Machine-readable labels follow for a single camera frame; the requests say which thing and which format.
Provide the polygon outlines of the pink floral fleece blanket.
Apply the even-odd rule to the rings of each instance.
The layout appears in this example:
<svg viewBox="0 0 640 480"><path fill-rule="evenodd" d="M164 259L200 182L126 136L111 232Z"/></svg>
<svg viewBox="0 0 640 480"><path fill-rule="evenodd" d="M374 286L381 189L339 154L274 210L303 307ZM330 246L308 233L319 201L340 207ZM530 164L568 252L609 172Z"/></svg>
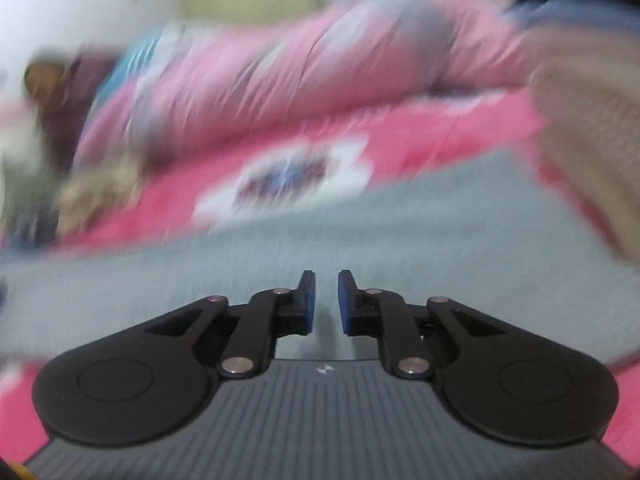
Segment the pink floral fleece blanket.
<svg viewBox="0 0 640 480"><path fill-rule="evenodd" d="M398 106L280 128L183 159L146 182L134 206L45 252L3 257L129 252L242 222L352 200L365 192L500 152L557 192L603 240L608 231L588 203L540 157L541 119L526 91L469 99L415 99ZM1 455L21 462L43 445L30 388L50 358L1 351Z"/></svg>

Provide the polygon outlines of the beige crumpled garment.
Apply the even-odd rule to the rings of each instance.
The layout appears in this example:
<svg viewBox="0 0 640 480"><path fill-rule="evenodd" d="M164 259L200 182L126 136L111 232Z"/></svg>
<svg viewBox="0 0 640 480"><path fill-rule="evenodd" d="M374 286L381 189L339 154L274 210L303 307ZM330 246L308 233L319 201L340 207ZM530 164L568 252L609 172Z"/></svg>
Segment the beige crumpled garment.
<svg viewBox="0 0 640 480"><path fill-rule="evenodd" d="M74 172L58 192L56 234L74 235L99 218L134 206L142 194L145 174L145 162L138 156L104 160Z"/></svg>

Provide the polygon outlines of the grey drawstring sweatpants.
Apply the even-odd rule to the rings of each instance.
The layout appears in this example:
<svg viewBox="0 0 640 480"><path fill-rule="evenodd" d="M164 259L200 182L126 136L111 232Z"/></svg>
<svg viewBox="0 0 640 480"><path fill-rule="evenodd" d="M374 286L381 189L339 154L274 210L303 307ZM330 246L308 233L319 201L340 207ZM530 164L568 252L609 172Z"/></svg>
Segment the grey drawstring sweatpants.
<svg viewBox="0 0 640 480"><path fill-rule="evenodd" d="M613 364L639 349L639 270L507 151L341 203L129 252L3 257L1 351L50 358L211 294L317 277L314 330L280 356L351 359L336 277L420 304L447 296Z"/></svg>

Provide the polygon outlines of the pink patchwork quilt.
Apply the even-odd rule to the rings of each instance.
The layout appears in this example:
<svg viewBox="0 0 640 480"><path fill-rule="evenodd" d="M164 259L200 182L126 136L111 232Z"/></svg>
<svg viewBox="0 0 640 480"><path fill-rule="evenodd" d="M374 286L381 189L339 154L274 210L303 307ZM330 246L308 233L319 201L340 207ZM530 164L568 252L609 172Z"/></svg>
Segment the pink patchwork quilt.
<svg viewBox="0 0 640 480"><path fill-rule="evenodd" d="M175 158L286 122L430 89L520 86L529 55L485 0L359 0L271 25L177 23L99 86L76 168Z"/></svg>

